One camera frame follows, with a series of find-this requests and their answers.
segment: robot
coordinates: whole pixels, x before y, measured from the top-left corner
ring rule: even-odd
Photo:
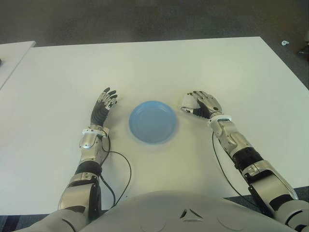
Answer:
[[[208,120],[261,214],[225,199],[179,191],[146,193],[102,211],[99,177],[106,158],[102,141],[109,132],[103,124],[117,103],[115,93],[105,89],[94,106],[79,144],[80,162],[58,210],[20,232],[309,232],[309,203],[298,199],[289,183],[238,132],[218,101],[203,91],[188,93],[200,108],[181,109]]]

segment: black fingertip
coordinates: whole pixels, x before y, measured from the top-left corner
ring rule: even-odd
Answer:
[[[108,94],[109,94],[109,95],[113,95],[113,94],[115,94],[115,93],[116,93],[116,90],[113,90],[113,91],[109,92]]]

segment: robot forearm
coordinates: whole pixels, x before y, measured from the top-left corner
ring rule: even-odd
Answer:
[[[189,93],[200,105],[198,109],[182,110],[208,118],[208,124],[222,148],[249,185],[261,212],[295,229],[309,224],[309,204],[298,200],[289,183],[264,160],[248,140],[238,132],[231,117],[222,113],[218,101],[202,91]]]

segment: black joint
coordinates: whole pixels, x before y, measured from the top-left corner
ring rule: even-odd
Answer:
[[[246,147],[236,152],[232,160],[236,168],[242,172],[246,167],[263,160],[263,158],[253,147]]]
[[[78,165],[75,175],[78,173],[93,173],[100,176],[102,172],[102,167],[97,162],[85,161]]]
[[[89,196],[89,213],[90,220],[95,220],[101,214],[101,188],[98,184],[93,184]]]
[[[289,194],[283,194],[271,200],[269,204],[275,211],[277,211],[281,205],[292,200],[293,198]]]
[[[270,217],[270,218],[271,217],[273,218],[274,216],[273,216],[272,212],[268,209],[268,207],[266,206],[266,204],[264,203],[262,198],[259,196],[259,194],[254,189],[254,187],[252,185],[249,185],[248,190],[251,193],[254,202],[259,207],[261,213]]]
[[[69,210],[72,210],[72,211],[77,212],[77,213],[84,213],[86,208],[85,208],[85,206],[76,205],[76,206],[71,206],[71,207],[68,207],[68,208],[65,208],[65,209],[69,209]]]

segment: small white object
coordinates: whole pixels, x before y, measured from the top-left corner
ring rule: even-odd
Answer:
[[[281,44],[282,44],[282,46],[286,46],[286,45],[288,45],[290,42],[288,42],[288,41],[286,41],[286,40],[283,40],[282,42],[281,42]]]

